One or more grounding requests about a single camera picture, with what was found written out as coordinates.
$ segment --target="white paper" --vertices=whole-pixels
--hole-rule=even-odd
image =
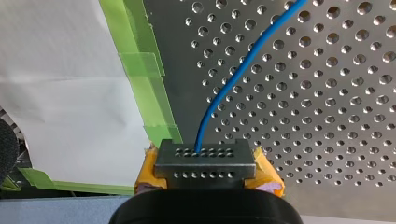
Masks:
[[[0,2],[0,106],[52,180],[133,186],[149,140],[96,0]]]

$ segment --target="black object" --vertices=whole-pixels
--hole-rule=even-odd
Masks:
[[[254,178],[256,163],[248,140],[234,144],[204,144],[194,153],[193,144],[163,140],[154,174],[165,178],[169,189],[242,189],[244,179]]]
[[[0,119],[0,185],[18,158],[19,144],[11,127]]]
[[[158,189],[134,196],[110,224],[302,224],[286,201],[254,189]]]

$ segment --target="blue cable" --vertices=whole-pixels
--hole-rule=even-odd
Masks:
[[[245,60],[241,65],[239,65],[238,69],[234,73],[234,75],[230,78],[227,84],[219,91],[218,95],[210,104],[209,108],[206,110],[204,117],[201,120],[201,124],[198,129],[198,134],[195,139],[195,152],[199,153],[201,151],[202,141],[204,139],[205,130],[207,123],[210,120],[211,114],[216,110],[221,100],[227,94],[227,92],[236,84],[238,79],[245,73],[245,71],[249,68],[250,64],[253,62],[257,53],[261,50],[264,43],[286,22],[288,21],[294,13],[296,13],[300,8],[306,3],[306,0],[297,0],[289,10],[285,11],[273,25],[268,27],[264,33],[259,37],[259,39],[254,43],[253,48],[247,54]]]

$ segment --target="metal panel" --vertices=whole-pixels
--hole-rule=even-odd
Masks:
[[[146,0],[185,142],[291,1]],[[396,1],[310,0],[219,105],[205,141],[262,146],[305,215],[396,220]]]

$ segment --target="green tape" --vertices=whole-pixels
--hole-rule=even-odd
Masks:
[[[159,77],[160,70],[154,53],[120,53],[120,58],[129,77]]]
[[[56,189],[46,173],[32,168],[19,168],[19,170],[27,181],[29,181],[30,185],[36,186],[38,189]]]
[[[124,4],[139,51],[154,53],[160,74],[163,76],[165,72],[163,70],[160,51],[157,47],[152,26],[149,24],[143,0],[125,0]]]
[[[175,126],[145,126],[146,133],[156,147],[159,147],[164,138],[173,139],[174,143],[182,143],[178,127]]]
[[[143,0],[101,0],[100,3],[149,139],[156,146],[170,137],[181,142],[163,85],[160,52]]]
[[[21,188],[16,186],[9,176],[3,181],[0,189],[6,191],[21,191]]]
[[[19,168],[24,177],[29,181],[30,185],[36,186],[38,189],[57,189],[82,191],[92,193],[121,194],[133,195],[134,187],[131,186],[114,186],[114,185],[95,185],[82,184],[63,181],[52,181],[46,173],[32,168]]]

